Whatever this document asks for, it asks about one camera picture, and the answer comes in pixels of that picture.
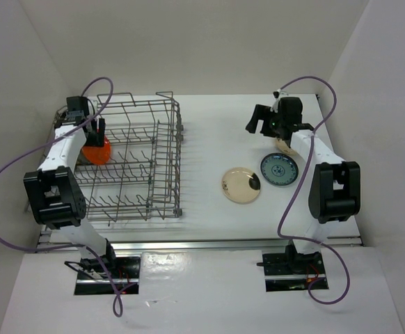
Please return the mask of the orange plastic plate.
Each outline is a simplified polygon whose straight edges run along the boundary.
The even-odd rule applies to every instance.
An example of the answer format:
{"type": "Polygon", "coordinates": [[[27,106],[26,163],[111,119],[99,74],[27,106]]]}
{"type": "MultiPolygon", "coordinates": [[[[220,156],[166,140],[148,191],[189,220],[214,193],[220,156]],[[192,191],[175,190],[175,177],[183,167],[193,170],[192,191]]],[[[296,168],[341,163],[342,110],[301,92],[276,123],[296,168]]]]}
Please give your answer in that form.
{"type": "Polygon", "coordinates": [[[104,136],[104,145],[102,147],[84,146],[81,149],[84,159],[93,165],[104,165],[111,158],[111,144],[109,139],[104,136]]]}

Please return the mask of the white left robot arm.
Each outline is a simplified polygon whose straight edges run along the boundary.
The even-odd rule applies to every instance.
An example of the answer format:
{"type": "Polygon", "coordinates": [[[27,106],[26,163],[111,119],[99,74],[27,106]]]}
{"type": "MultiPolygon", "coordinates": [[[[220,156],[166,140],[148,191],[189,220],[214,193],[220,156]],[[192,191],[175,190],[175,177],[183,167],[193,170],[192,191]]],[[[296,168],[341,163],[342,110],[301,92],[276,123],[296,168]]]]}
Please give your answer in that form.
{"type": "Polygon", "coordinates": [[[109,160],[106,123],[103,118],[86,123],[90,115],[87,97],[68,97],[66,102],[67,109],[54,126],[56,142],[38,169],[25,174],[24,187],[35,221],[76,244],[84,270],[110,278],[118,270],[116,254],[110,242],[88,222],[86,199],[74,176],[81,155],[94,165],[109,160]]]}

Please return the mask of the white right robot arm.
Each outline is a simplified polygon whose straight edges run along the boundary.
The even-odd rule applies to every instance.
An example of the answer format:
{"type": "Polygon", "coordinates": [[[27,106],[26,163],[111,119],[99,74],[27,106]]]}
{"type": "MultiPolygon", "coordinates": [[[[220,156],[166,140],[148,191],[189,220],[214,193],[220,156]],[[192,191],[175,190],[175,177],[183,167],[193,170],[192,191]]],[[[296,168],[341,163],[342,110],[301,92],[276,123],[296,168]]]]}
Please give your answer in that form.
{"type": "Polygon", "coordinates": [[[280,139],[304,160],[299,183],[277,227],[288,240],[283,262],[270,269],[302,274],[320,260],[319,249],[332,229],[360,211],[360,166],[334,153],[318,136],[317,128],[303,122],[303,104],[298,97],[277,97],[273,106],[255,106],[246,131],[280,139]],[[283,232],[289,211],[304,200],[312,220],[301,232],[283,232]]]}

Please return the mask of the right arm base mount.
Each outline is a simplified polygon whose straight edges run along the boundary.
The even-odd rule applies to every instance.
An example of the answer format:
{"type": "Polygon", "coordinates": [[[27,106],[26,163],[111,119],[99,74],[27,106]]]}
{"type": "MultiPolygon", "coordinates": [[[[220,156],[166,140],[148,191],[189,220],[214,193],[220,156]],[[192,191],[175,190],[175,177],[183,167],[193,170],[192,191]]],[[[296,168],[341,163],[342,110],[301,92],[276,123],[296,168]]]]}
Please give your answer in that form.
{"type": "Polygon", "coordinates": [[[265,253],[255,265],[263,270],[266,292],[304,291],[312,282],[313,290],[328,289],[326,270],[319,253],[297,264],[290,264],[286,254],[265,253]]]}

